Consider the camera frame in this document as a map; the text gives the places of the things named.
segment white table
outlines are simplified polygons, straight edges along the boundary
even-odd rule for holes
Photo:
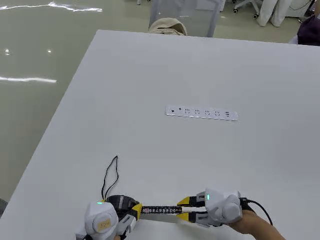
[[[205,187],[239,190],[287,239],[318,239],[319,56],[311,46],[99,30],[0,219],[1,239],[74,239],[116,154],[112,194],[167,205]],[[230,109],[239,121],[166,116],[169,104]],[[250,238],[146,220],[130,236]]]

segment black cable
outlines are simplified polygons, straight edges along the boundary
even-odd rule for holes
[[[115,171],[116,171],[116,180],[114,181],[114,183],[107,189],[107,191],[104,194],[104,190],[105,190],[105,186],[106,186],[106,177],[108,174],[108,169],[111,167],[112,163],[115,161]],[[107,193],[109,192],[109,190],[116,184],[116,182],[119,179],[119,173],[118,173],[118,156],[115,156],[111,163],[109,164],[109,166],[107,167],[106,171],[105,171],[105,175],[104,175],[104,179],[103,179],[103,185],[102,185],[102,189],[101,189],[101,196],[103,200],[107,199]]]
[[[265,215],[267,216],[267,218],[269,219],[269,222],[270,224],[273,226],[273,222],[268,214],[268,212],[265,210],[265,208],[260,204],[258,203],[257,201],[253,201],[253,200],[250,200],[250,199],[247,199],[246,197],[240,197],[240,201],[244,202],[244,203],[253,203],[253,204],[256,204],[258,205],[265,213]]]

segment yellow label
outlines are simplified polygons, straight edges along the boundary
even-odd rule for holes
[[[110,219],[98,223],[98,232],[110,228]]]

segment human arm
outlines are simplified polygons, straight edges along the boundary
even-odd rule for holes
[[[278,230],[249,210],[243,210],[241,220],[228,225],[241,234],[250,234],[256,240],[285,240]]]

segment beige hat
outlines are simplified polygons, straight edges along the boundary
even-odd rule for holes
[[[175,18],[165,17],[155,21],[149,28],[151,34],[168,34],[187,36],[186,27]]]

